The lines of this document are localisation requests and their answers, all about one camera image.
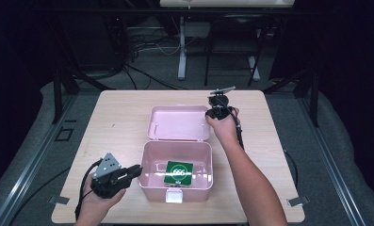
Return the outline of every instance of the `box lid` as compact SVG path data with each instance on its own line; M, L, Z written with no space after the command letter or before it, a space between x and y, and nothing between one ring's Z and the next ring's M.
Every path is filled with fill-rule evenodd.
M152 109L148 128L150 139L207 140L210 125L204 105L162 105Z

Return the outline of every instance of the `green package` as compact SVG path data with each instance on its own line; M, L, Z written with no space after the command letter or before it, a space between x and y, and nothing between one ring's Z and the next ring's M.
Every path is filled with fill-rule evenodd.
M166 167L164 183L170 186L190 186L193 164L169 161Z

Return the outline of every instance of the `forearm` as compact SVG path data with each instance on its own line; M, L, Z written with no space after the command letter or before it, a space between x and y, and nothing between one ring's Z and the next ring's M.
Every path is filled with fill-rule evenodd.
M236 191L251 225L286 225L284 209L267 177L236 143L221 143L234 175Z

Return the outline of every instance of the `light wood tabletop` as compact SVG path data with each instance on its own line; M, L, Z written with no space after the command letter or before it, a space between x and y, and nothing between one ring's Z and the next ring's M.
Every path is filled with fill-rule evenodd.
M210 90L111 90L101 93L85 135L73 161L60 196L69 198L57 204L54 223L75 222L74 209L83 176L90 165L112 153L123 167L141 163L148 138L152 108L157 105L205 105ZM287 200L298 197L283 148L278 138L263 92L233 90L226 93L229 105L240 109L245 150L274 186L288 222L301 222L301 206ZM213 186L207 201L164 203L146 199L134 179L123 199L113 206L103 223L133 224L217 224L245 223L232 172L223 149L211 129L206 141L213 149Z
M295 0L160 0L161 7L292 8Z

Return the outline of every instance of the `pink box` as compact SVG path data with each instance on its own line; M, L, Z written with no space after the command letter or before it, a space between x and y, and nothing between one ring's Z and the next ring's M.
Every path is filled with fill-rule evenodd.
M143 150L142 173L138 178L145 196L154 202L202 202L213 185L212 148L204 142L210 126L203 105L156 106ZM193 164L192 183L169 187L164 183L168 161Z

